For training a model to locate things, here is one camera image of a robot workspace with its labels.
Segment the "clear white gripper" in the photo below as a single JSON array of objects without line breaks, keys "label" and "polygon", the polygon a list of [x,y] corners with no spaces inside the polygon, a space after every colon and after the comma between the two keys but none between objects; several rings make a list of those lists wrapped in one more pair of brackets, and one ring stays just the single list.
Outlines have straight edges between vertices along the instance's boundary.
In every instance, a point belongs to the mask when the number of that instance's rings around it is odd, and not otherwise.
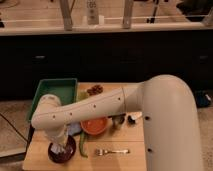
[{"label": "clear white gripper", "polygon": [[51,151],[55,154],[64,153],[65,146],[68,140],[67,129],[51,131],[49,137],[51,142],[53,143]]}]

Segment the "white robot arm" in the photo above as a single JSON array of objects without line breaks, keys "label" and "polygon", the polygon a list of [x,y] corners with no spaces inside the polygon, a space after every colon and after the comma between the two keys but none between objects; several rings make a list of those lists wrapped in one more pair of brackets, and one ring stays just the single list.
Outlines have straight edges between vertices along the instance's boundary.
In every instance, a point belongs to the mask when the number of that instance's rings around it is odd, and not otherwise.
[{"label": "white robot arm", "polygon": [[62,145],[68,124],[127,112],[143,114],[147,171],[204,171],[195,99],[189,86],[173,75],[155,76],[64,106],[57,96],[44,95],[31,124]]}]

